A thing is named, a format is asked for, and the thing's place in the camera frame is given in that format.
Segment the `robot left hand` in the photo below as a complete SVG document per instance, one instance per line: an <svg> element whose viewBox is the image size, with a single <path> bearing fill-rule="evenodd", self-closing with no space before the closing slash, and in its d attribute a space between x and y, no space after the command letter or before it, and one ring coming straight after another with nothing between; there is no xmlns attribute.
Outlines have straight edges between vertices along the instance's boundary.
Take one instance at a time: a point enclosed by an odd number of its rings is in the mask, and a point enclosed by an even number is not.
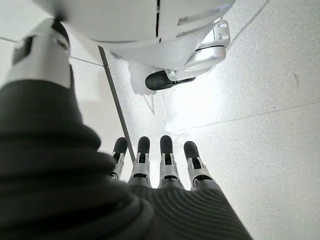
<svg viewBox="0 0 320 240"><path fill-rule="evenodd" d="M78 107L69 36L47 18L14 46L0 88L0 237L3 240L249 240L196 145L184 145L192 190L178 177L150 186L147 160L116 178L112 155Z"/></svg>

